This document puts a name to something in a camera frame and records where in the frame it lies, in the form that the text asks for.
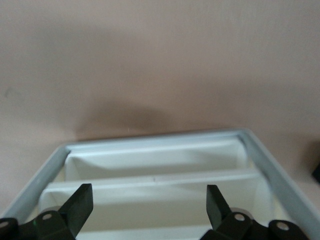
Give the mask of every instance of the beige surface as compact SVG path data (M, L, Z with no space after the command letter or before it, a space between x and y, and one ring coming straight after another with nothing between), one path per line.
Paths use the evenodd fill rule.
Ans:
M318 209L320 1L1 1L0 212L61 143L253 130Z

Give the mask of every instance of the gray frame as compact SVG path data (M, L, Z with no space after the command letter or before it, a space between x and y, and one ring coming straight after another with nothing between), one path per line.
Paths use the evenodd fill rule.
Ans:
M320 214L317 208L298 188L284 169L279 165L271 153L259 139L247 129L198 131L154 136L137 136L86 142L75 142L58 147L29 181L19 196L1 216L2 218L17 218L23 223L38 203L43 189L54 180L63 167L68 154L72 150L90 150L102 147L112 148L115 145L160 144L163 141L188 141L203 138L238 137L247 149L262 174L268 180L272 191L278 197L284 208L296 223L309 235L311 239L320 239Z

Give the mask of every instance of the silver screw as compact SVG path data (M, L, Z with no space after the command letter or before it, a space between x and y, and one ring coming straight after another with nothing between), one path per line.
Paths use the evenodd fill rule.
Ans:
M4 222L0 223L0 228L4 228L7 225L9 225L9 222L4 221Z
M47 219L50 219L51 217L52 217L52 215L51 215L50 213L48 213L48 214L44 215L44 216L42 217L42 219L43 219L43 220L47 220Z
M278 222L276 223L276 226L277 226L279 229L283 230L283 231L288 231L288 230L289 230L289 226L288 226L287 224L285 224L284 222L282 222L282 221L278 221Z
M238 221L241 221L241 222L246 220L245 217L240 213L237 213L236 215L234 215L234 218L237 219Z

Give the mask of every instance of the screw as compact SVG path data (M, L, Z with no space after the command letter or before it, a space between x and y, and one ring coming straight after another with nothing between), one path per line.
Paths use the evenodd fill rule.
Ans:
M8 225L9 225L9 222L4 221L4 222L0 223L0 228L4 228L5 226L8 226Z
M240 213L237 213L236 215L234 215L234 218L241 222L246 220L245 217Z
M48 213L48 214L44 215L44 216L42 217L42 219L43 219L43 220L47 220L47 219L50 219L51 217L52 217L52 215L51 215L50 213Z
M289 226L288 226L287 224L285 224L284 222L282 222L282 221L278 221L278 222L276 223L276 226L277 226L279 229L283 230L283 231L288 231L288 230L289 230Z

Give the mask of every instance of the white tray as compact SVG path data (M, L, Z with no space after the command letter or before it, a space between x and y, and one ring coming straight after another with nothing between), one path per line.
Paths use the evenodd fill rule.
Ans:
M92 184L94 207L79 240L197 240L210 228L208 184L217 185L231 207L249 211L262 225L289 220L311 239L320 239L314 229L320 226L316 208L245 130L62 146L4 216L30 220L61 206L82 183Z

